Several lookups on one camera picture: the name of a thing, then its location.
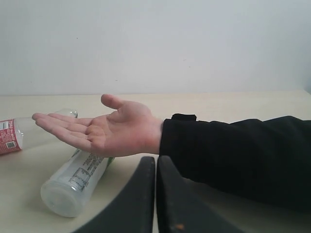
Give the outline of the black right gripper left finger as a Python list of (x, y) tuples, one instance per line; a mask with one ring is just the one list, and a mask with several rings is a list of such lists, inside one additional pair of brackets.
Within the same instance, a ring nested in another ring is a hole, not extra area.
[(122, 191), (77, 233), (151, 233), (155, 200), (155, 159), (141, 158)]

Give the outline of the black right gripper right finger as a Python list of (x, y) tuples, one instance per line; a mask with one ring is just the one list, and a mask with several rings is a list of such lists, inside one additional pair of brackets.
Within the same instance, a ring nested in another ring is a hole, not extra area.
[(160, 233), (242, 232), (191, 191), (168, 156), (157, 160), (156, 214)]

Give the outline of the black sleeved forearm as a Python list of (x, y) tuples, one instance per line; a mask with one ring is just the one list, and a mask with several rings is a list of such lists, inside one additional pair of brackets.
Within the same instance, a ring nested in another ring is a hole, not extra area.
[(293, 116), (234, 123), (175, 114), (159, 154), (182, 177), (249, 200), (311, 210), (311, 122)]

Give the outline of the person's open bare hand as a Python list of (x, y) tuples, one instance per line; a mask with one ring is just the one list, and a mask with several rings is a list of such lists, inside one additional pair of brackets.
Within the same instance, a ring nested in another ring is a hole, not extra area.
[(153, 116), (146, 105), (109, 94), (102, 95), (101, 102), (113, 112), (95, 118), (35, 113), (32, 119), (60, 141), (96, 155), (159, 153), (163, 120)]

